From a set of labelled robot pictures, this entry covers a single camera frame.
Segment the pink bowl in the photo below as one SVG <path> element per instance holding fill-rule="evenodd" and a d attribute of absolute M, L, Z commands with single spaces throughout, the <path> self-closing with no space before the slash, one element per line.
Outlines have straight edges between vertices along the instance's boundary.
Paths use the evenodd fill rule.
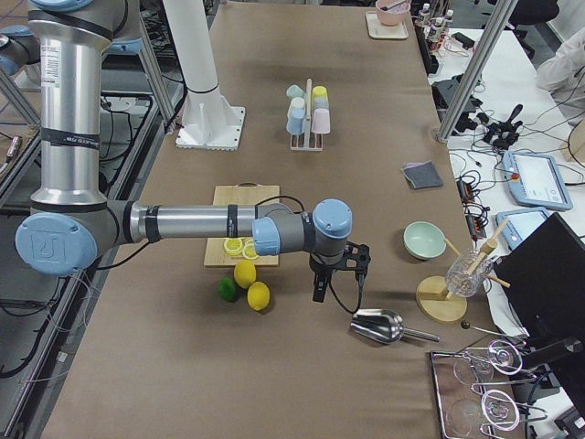
<path fill-rule="evenodd" d="M 383 11 L 380 7 L 388 6 L 396 3 L 396 0 L 377 0 L 376 1 L 376 15 L 378 20 L 384 26 L 396 26 L 402 23 L 404 20 L 410 17 L 410 2 L 403 3 Z"/>

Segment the label sticker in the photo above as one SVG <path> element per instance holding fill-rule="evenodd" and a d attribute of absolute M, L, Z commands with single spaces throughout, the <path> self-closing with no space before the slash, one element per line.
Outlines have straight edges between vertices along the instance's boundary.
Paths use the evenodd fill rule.
<path fill-rule="evenodd" d="M 58 88 L 61 83 L 61 49 L 59 46 L 40 47 L 41 86 Z"/>

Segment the white desk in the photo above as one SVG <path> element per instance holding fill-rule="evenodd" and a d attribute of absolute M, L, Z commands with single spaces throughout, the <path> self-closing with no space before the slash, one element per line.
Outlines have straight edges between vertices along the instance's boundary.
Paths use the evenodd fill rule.
<path fill-rule="evenodd" d="M 466 36 L 476 41 L 479 40 L 482 35 L 481 30 L 475 29 L 453 29 L 452 33 L 457 31 L 464 33 Z M 438 57 L 439 62 L 441 63 L 441 68 L 436 75 L 429 77 L 429 83 L 433 83 L 437 80 L 449 79 L 452 76 L 461 74 L 465 70 L 471 59 L 472 53 L 463 50 L 461 44 L 455 40 L 452 40 L 451 49 L 466 52 L 469 56 L 466 57 L 461 53 L 453 53 L 442 49 L 440 55 L 443 56 Z M 526 57 L 523 49 L 516 41 L 512 32 L 504 32 L 499 38 L 494 47 L 494 51 L 484 68 L 482 75 L 485 86 L 484 90 L 483 87 L 478 87 L 473 95 L 484 102 L 482 105 L 484 112 L 490 113 L 489 115 L 498 120 L 506 120 L 514 107 L 517 104 L 522 103 L 524 109 L 515 120 L 521 120 L 524 124 L 533 123 L 529 125 L 529 127 L 541 131 L 546 131 L 548 128 L 560 123 L 559 126 L 550 129 L 547 133 L 558 139 L 567 139 L 570 133 L 570 127 L 567 123 L 562 123 L 565 118 L 558 108 L 552 108 L 552 110 L 538 118 L 543 112 L 554 107 L 555 103 L 547 91 L 543 91 L 536 86 L 536 76 L 537 74 L 534 67 Z M 483 127 L 477 128 L 477 136 L 475 137 L 475 140 L 482 138 L 482 132 Z M 559 165 L 569 166 L 581 173 L 585 173 L 585 169 L 580 169 L 577 164 L 567 162 L 559 150 L 552 151 L 566 146 L 561 140 L 545 134 L 531 134 L 526 128 L 521 129 L 520 132 L 520 139 L 512 145 L 510 150 L 518 151 L 529 149 L 537 153 L 547 152 L 555 157 Z M 471 153 L 472 160 L 465 151 L 455 151 L 461 149 L 467 151 L 471 150 L 473 142 L 471 134 L 473 132 L 468 131 L 466 133 L 469 133 L 470 135 L 451 136 L 447 144 L 449 149 L 457 154 L 452 154 L 452 169 L 454 176 L 458 177 L 463 170 L 467 171 L 475 169 L 481 174 L 482 179 L 496 181 L 503 180 L 503 173 L 501 171 L 496 170 L 494 172 L 494 166 L 496 164 L 496 159 L 494 157 Z M 481 141 L 478 142 L 478 144 L 487 146 L 487 144 Z M 480 162 L 482 164 L 481 167 L 479 167 L 475 161 Z M 561 166 L 560 171 L 566 183 L 580 181 L 580 176 L 569 171 L 567 168 Z M 486 183 L 482 184 L 480 188 L 490 186 L 492 185 Z M 578 235 L 585 235 L 585 221 L 582 220 L 585 217 L 585 188 L 569 187 L 569 195 L 574 207 L 572 210 L 561 212 L 561 216 Z M 480 194 L 480 199 L 484 206 L 489 206 L 491 208 L 491 214 L 489 217 L 490 223 L 486 227 L 486 234 L 488 236 L 491 235 L 495 229 L 495 214 L 506 210 L 521 209 L 510 195 L 506 183 L 496 183 L 494 187 L 482 192 Z M 496 252 L 497 254 L 506 254 L 509 252 L 504 240 L 500 239 L 500 246 Z M 505 332 L 509 331 L 508 333 L 515 333 L 516 325 L 508 316 L 509 309 L 507 299 L 502 291 L 502 287 L 494 284 L 488 297 L 490 299 L 490 308 L 494 322 Z M 559 430 L 553 423 L 553 420 L 571 405 L 572 404 L 564 391 L 561 391 L 560 394 L 539 400 L 538 406 L 543 407 L 548 411 L 548 419 L 543 422 L 531 424 L 535 427 L 538 437 L 545 439 L 554 438 L 559 433 Z"/>

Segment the gray floor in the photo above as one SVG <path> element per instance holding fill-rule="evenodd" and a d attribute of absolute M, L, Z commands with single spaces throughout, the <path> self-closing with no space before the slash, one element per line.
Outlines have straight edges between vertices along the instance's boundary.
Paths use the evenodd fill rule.
<path fill-rule="evenodd" d="M 486 0 L 480 0 L 478 5 L 473 0 L 452 0 L 451 8 L 454 11 L 453 27 L 475 29 L 484 25 L 489 18 L 485 14 L 494 10 L 494 7 L 489 5 Z M 536 51 L 534 58 L 532 58 L 535 67 L 554 56 L 560 42 L 546 24 L 520 28 L 528 31 L 525 42 Z"/>

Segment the person's arm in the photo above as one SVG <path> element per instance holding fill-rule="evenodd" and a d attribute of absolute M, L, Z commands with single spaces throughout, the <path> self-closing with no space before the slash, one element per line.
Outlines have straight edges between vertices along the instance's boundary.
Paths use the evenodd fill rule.
<path fill-rule="evenodd" d="M 555 56 L 537 70 L 537 86 L 547 91 L 562 87 L 585 67 L 585 27 L 558 48 Z"/>

